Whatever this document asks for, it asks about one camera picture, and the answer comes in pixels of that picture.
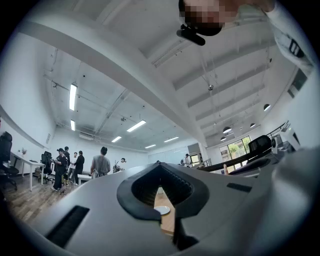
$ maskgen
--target window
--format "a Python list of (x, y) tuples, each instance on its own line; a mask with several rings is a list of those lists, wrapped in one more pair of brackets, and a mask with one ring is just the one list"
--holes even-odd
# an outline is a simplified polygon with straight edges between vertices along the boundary
[[(228, 144), (226, 146), (220, 147), (220, 152), (222, 156), (222, 161), (227, 162), (232, 159), (237, 159), (239, 157), (242, 157), (249, 153), (249, 143), (251, 142), (250, 137), (245, 137), (243, 139), (240, 139), (234, 143)], [(229, 166), (228, 172), (231, 173), (234, 170), (245, 166), (247, 164), (247, 161), (243, 161), (240, 163), (237, 163), (235, 165)]]

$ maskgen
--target white sleeve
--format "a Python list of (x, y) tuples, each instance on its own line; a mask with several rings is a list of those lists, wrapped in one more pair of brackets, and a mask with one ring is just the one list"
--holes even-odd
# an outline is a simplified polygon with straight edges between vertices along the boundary
[(287, 11), (287, 9), (278, 1), (275, 1), (274, 9), (270, 12), (266, 12), (265, 14), (269, 17), (272, 25), (274, 25), (282, 33), (288, 35), (298, 43), (299, 47), (306, 55), (306, 58), (309, 60), (310, 64), (314, 66), (317, 55), (299, 23), (293, 18), (293, 16)]

